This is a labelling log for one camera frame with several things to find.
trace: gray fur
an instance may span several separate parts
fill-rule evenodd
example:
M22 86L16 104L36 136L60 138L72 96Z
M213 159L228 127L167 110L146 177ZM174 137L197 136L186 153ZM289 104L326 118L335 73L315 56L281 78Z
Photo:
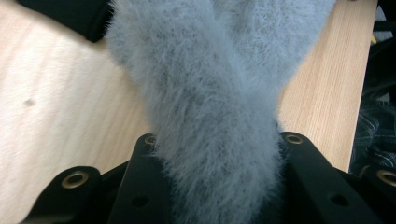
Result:
M277 96L333 2L113 2L106 39L140 85L176 223L249 223L276 199Z

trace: wooden surface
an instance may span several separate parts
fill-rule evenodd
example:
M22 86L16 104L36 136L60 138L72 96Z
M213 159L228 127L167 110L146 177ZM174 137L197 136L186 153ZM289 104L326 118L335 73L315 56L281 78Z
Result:
M346 170L375 17L373 0L339 0L320 41L281 97L287 131L307 135ZM0 223L21 221L61 171L102 173L149 130L137 88L106 43L12 0L0 1Z

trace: black plastic mount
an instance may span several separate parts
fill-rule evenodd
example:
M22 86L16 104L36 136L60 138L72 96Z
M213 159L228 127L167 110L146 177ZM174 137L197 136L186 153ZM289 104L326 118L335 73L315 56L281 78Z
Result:
M333 168L305 136L281 135L288 161L284 223L396 220L395 170L366 167L357 178ZM92 167L63 171L22 223L172 223L171 180L150 156L154 141L140 137L130 161L104 175Z
M40 12L91 42L106 34L106 26L112 17L110 0L17 0L21 5Z

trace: light wood grain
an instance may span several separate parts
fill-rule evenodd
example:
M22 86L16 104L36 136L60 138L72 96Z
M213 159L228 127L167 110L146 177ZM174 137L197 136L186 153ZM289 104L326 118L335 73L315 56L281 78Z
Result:
M319 42L281 96L286 131L307 136L347 171L361 102L376 1L340 0Z
M61 171L110 170L149 126L144 99L104 41L92 44L12 0L0 11L0 223L16 223ZM310 137L344 170L374 14L375 1L340 0L281 97L285 129Z

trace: brass ring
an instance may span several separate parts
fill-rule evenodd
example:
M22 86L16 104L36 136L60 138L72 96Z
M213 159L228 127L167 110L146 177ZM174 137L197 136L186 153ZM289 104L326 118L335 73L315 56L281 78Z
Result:
M396 187L396 181L393 179L390 179L389 176L393 176L394 178L396 178L396 174L394 174L393 172L389 172L389 171L385 171L385 170L379 170L376 172L376 176L384 181L385 183Z
M80 177L80 179L78 181L70 181L70 179L75 176ZM64 189L75 189L75 188L85 184L85 182L87 182L89 176L90 175L86 172L75 171L72 174L68 175L64 179L64 181L62 181L62 187L64 187Z
M303 142L303 139L301 137L294 134L286 135L285 140L296 145L299 145Z
M155 145L155 137L153 135L150 135L145 138L145 143L151 146Z

